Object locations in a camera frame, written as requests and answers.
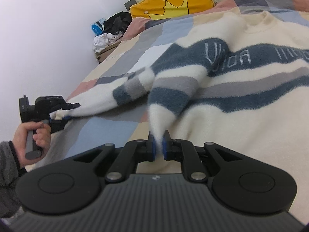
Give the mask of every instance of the patchwork bedsheet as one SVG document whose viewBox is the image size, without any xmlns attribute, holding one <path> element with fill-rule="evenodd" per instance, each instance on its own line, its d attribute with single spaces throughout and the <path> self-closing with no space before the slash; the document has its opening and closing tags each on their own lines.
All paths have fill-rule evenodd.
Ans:
<svg viewBox="0 0 309 232">
<path fill-rule="evenodd" d="M 166 51 L 166 45 L 189 34 L 196 24 L 198 15 L 231 9 L 240 14 L 268 11 L 281 21 L 309 27 L 309 0 L 224 0 L 213 9 L 185 17 L 156 21 L 136 18 L 128 28 L 119 47 L 84 79 L 69 98 L 98 84 L 119 83 L 119 81 L 121 82 L 120 78 L 127 79 L 139 69 L 145 66 L 149 67 Z M 228 122 L 225 120 L 215 124 L 218 131 L 228 129 Z M 147 138 L 148 132 L 147 95 L 145 95 L 108 112 L 72 120 L 67 124 L 65 130 L 53 136 L 50 152 L 36 167 L 73 156 L 108 142 L 114 143 L 116 147 L 122 147 L 129 140 Z M 186 134 L 185 137 L 177 138 L 190 139 L 191 137 L 192 135 Z M 220 143 L 220 139 L 217 138 L 213 141 Z M 220 144 L 235 149 L 236 143 Z M 246 154 L 255 157 L 254 153 Z M 300 191 L 304 193 L 306 190 L 308 190 L 308 185 Z M 297 201 L 293 210 L 294 214 L 303 222 L 308 222 L 309 213 L 304 213 L 304 210 L 308 211 L 306 207 L 302 207 L 301 201 Z"/>
</svg>

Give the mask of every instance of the gray sleeve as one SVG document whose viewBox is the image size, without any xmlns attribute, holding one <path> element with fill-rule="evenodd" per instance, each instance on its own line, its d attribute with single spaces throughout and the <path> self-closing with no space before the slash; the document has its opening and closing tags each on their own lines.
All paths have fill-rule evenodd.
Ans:
<svg viewBox="0 0 309 232">
<path fill-rule="evenodd" d="M 8 142 L 0 143 L 0 218 L 11 217 L 19 209 L 15 186 L 20 170 Z"/>
</svg>

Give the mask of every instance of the hand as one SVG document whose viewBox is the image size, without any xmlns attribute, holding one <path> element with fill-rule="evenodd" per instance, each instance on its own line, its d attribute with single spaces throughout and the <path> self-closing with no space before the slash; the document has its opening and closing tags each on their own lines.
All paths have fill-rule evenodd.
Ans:
<svg viewBox="0 0 309 232">
<path fill-rule="evenodd" d="M 33 139 L 35 140 L 36 144 L 42 148 L 42 156 L 37 159 L 28 160 L 25 157 L 26 153 L 26 139 L 28 131 L 36 130 L 37 133 L 33 135 Z M 24 168 L 27 165 L 31 165 L 37 163 L 41 159 L 45 157 L 47 154 L 49 147 L 50 147 L 50 126 L 44 124 L 42 122 L 27 122 L 21 123 L 12 140 L 13 145 L 15 147 L 16 155 L 18 161 L 20 163 L 20 168 Z"/>
</svg>

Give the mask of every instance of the crown print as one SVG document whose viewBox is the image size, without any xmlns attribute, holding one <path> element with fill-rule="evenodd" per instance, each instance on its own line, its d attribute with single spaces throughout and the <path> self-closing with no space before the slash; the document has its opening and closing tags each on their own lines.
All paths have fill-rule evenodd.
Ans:
<svg viewBox="0 0 309 232">
<path fill-rule="evenodd" d="M 148 11 L 145 11 L 144 14 L 148 14 L 148 16 L 153 20 L 189 15 L 188 0 L 183 0 L 182 5 L 180 5 L 179 7 L 176 7 L 173 4 L 169 3 L 167 0 L 165 0 L 165 6 L 163 7 L 163 9 L 163 15 L 149 14 Z"/>
</svg>

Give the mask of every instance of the wall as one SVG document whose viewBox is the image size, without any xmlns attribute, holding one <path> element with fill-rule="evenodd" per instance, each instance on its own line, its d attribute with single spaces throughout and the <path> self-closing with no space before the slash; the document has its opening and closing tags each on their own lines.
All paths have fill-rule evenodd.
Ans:
<svg viewBox="0 0 309 232">
<path fill-rule="evenodd" d="M 66 98 L 98 63 L 91 23 L 128 0 L 0 0 L 0 141 L 20 123 L 18 98 Z"/>
</svg>

